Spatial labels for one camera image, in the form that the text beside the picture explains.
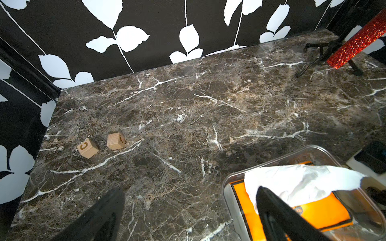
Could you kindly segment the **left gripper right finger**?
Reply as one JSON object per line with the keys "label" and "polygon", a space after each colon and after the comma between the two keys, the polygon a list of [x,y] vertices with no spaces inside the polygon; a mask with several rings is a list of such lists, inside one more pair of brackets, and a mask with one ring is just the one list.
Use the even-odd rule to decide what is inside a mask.
{"label": "left gripper right finger", "polygon": [[256,206],[268,241],[329,240],[266,187],[258,188]]}

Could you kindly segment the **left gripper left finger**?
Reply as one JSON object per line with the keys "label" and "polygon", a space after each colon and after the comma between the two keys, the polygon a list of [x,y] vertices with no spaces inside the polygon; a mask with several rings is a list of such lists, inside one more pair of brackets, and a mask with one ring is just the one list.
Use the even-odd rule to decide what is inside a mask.
{"label": "left gripper left finger", "polygon": [[122,188],[113,188],[53,241],[115,241],[124,211]]}

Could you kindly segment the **white tissue sheet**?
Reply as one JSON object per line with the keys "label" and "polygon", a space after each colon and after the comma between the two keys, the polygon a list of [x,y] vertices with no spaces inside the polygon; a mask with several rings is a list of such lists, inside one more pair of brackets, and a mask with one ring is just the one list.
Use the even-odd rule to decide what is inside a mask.
{"label": "white tissue sheet", "polygon": [[266,187],[288,206],[319,201],[333,191],[360,188],[364,174],[336,166],[285,165],[254,168],[244,173],[244,185],[254,210],[259,187]]}

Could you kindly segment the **clear plastic tissue box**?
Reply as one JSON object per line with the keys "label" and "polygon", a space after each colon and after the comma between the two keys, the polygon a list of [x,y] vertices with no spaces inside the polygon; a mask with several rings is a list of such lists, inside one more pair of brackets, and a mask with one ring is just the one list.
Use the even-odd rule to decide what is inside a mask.
{"label": "clear plastic tissue box", "polygon": [[372,178],[342,167],[325,149],[310,145],[230,174],[222,194],[233,229],[242,241],[263,241],[256,195],[270,189],[333,241],[383,241],[386,218],[365,192]]}

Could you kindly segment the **orange tissue paper pack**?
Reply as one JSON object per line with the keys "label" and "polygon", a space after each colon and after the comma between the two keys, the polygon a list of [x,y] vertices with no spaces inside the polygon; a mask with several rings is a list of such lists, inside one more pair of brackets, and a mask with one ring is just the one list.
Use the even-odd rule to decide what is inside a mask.
{"label": "orange tissue paper pack", "polygon": [[[311,162],[299,164],[315,166]],[[292,209],[319,231],[350,226],[352,216],[335,192],[337,191],[333,191],[322,200],[295,206]],[[262,223],[246,192],[244,177],[226,184],[224,197],[240,238],[247,241],[264,241],[266,238]]]}

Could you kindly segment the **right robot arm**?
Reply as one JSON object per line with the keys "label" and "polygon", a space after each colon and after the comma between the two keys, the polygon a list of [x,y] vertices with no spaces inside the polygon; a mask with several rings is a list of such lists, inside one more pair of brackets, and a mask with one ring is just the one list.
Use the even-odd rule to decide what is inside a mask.
{"label": "right robot arm", "polygon": [[381,211],[386,211],[386,145],[373,141],[356,152],[347,162],[349,169],[365,175],[361,188]]}

